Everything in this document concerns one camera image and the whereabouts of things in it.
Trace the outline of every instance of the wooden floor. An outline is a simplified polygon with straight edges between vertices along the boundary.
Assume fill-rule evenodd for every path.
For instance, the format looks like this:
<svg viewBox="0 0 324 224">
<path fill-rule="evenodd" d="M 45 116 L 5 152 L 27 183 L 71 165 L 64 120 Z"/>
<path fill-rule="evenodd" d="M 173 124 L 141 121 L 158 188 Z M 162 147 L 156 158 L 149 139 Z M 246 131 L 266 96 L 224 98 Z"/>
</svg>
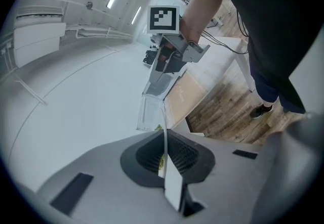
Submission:
<svg viewBox="0 0 324 224">
<path fill-rule="evenodd" d="M 209 28 L 208 32 L 213 36 L 247 40 L 239 30 L 235 7 L 230 0 L 224 0 L 223 4 L 231 13 L 228 14 L 221 7 L 217 16 L 221 17 L 224 25 Z M 272 112 L 252 119 L 250 111 L 261 104 L 257 92 L 248 89 L 242 72 L 234 61 L 215 88 L 188 115 L 188 120 L 193 132 L 203 132 L 206 137 L 262 145 L 270 133 L 280 131 L 303 117 L 301 114 L 284 113 L 277 100 Z"/>
</svg>

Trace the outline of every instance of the black shoe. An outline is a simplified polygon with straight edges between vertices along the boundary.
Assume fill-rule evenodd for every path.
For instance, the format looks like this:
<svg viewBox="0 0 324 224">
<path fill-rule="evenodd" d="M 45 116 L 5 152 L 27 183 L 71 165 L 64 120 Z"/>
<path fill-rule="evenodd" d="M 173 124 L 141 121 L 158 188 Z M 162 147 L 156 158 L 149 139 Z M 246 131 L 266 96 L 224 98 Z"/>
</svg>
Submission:
<svg viewBox="0 0 324 224">
<path fill-rule="evenodd" d="M 273 110 L 273 105 L 271 105 L 270 110 L 265 110 L 265 107 L 263 105 L 258 106 L 257 108 L 254 108 L 252 112 L 250 113 L 250 117 L 253 119 L 259 118 L 265 113 L 269 113 Z"/>
</svg>

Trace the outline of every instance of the person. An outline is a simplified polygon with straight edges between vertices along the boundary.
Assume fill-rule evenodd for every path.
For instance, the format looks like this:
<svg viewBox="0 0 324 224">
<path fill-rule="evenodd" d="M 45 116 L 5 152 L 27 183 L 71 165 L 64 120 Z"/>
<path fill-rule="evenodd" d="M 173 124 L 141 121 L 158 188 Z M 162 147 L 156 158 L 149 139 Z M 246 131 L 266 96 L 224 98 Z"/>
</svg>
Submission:
<svg viewBox="0 0 324 224">
<path fill-rule="evenodd" d="M 322 25 L 322 15 L 310 20 L 314 8 L 305 0 L 231 0 L 249 32 L 250 70 L 263 100 L 250 113 L 258 118 L 272 111 L 279 97 L 284 111 L 305 108 L 289 76 L 307 53 Z M 180 20 L 185 38 L 198 43 L 222 0 L 191 0 Z"/>
</svg>

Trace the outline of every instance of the black shirt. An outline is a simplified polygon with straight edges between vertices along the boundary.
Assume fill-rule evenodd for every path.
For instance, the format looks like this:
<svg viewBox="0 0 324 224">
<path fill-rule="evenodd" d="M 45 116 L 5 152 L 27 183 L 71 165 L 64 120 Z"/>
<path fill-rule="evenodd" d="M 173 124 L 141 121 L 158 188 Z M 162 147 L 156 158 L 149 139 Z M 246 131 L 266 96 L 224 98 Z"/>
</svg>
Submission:
<svg viewBox="0 0 324 224">
<path fill-rule="evenodd" d="M 303 108 L 288 77 L 319 32 L 323 23 L 321 8 L 314 8 L 315 0 L 231 1 L 249 32 L 253 65 L 288 101 Z"/>
</svg>

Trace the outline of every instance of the dark pants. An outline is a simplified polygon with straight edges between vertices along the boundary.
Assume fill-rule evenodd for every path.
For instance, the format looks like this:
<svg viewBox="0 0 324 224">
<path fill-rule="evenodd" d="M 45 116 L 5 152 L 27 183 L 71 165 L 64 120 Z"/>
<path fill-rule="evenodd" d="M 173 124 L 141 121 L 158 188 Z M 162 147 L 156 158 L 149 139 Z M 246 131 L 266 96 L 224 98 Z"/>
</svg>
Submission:
<svg viewBox="0 0 324 224">
<path fill-rule="evenodd" d="M 284 107 L 286 110 L 294 113 L 305 113 L 305 110 L 303 108 L 299 108 L 298 106 L 292 104 L 286 98 L 284 98 L 262 75 L 262 73 L 258 71 L 258 69 L 251 63 L 251 61 L 250 72 L 255 81 L 256 90 L 264 101 L 274 103 L 279 97 L 282 107 Z"/>
</svg>

